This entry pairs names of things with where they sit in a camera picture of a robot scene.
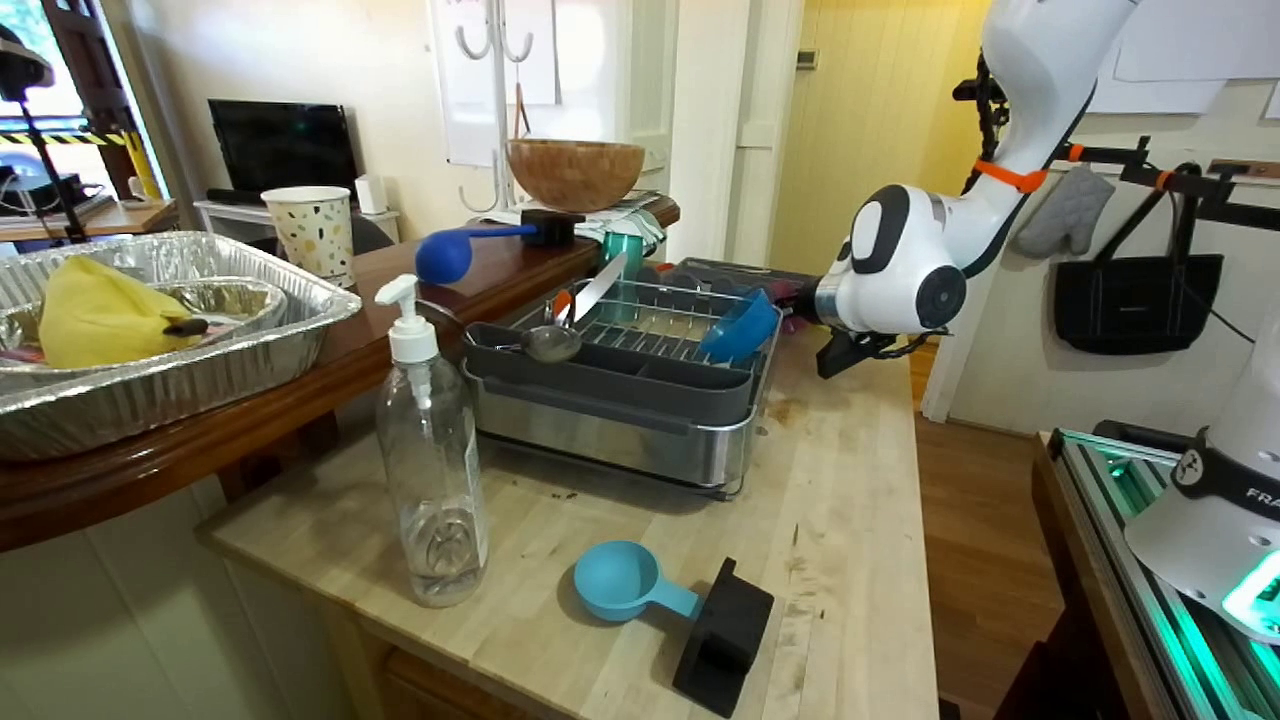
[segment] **black screen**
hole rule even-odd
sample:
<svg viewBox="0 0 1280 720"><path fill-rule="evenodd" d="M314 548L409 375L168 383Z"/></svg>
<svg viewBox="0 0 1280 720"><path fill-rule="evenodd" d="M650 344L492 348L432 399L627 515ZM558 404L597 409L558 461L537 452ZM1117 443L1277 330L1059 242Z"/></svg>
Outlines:
<svg viewBox="0 0 1280 720"><path fill-rule="evenodd" d="M231 193L259 195L281 186L346 186L359 168L342 103L207 102Z"/></svg>

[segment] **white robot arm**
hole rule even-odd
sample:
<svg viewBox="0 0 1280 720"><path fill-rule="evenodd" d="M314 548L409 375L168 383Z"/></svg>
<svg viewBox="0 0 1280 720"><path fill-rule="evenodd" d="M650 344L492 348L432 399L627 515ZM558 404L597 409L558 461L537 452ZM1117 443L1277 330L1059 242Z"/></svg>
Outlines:
<svg viewBox="0 0 1280 720"><path fill-rule="evenodd" d="M994 4L983 64L1011 125L965 195L887 186L858 212L817 285L817 317L831 330L822 375L876 357L906 333L939 333L965 310L965 281L999 253L1007 221L1090 110L1134 10L1136 0Z"/></svg>

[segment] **black bag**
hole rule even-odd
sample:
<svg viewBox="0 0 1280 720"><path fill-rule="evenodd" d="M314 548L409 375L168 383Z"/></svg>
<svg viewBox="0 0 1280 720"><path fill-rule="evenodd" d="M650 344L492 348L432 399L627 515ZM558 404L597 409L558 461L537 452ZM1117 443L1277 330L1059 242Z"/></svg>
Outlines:
<svg viewBox="0 0 1280 720"><path fill-rule="evenodd" d="M1117 255L1159 195L1178 210L1167 255ZM1191 232L1196 195L1151 189L1093 259L1051 269L1057 336L1098 357L1181 353L1196 344L1225 255L1191 255Z"/></svg>

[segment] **wooden bowl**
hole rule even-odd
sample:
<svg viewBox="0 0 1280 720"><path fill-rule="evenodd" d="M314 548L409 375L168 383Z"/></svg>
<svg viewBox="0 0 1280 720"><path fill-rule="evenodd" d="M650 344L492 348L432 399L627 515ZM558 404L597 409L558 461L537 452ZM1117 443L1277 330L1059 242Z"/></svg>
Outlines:
<svg viewBox="0 0 1280 720"><path fill-rule="evenodd" d="M599 212L621 204L645 168L642 145L599 145L599 139L514 139L517 186L565 212Z"/></svg>

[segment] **plastic water bottle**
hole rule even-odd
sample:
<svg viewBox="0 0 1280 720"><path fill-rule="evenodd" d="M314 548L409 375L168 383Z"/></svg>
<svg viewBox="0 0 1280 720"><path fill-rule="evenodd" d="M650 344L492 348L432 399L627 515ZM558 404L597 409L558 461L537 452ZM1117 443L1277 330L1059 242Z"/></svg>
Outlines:
<svg viewBox="0 0 1280 720"><path fill-rule="evenodd" d="M473 397L416 314L416 277L385 285L377 306L400 306L387 333L398 370L377 411L398 538L412 593L455 605L480 583L489 558Z"/></svg>

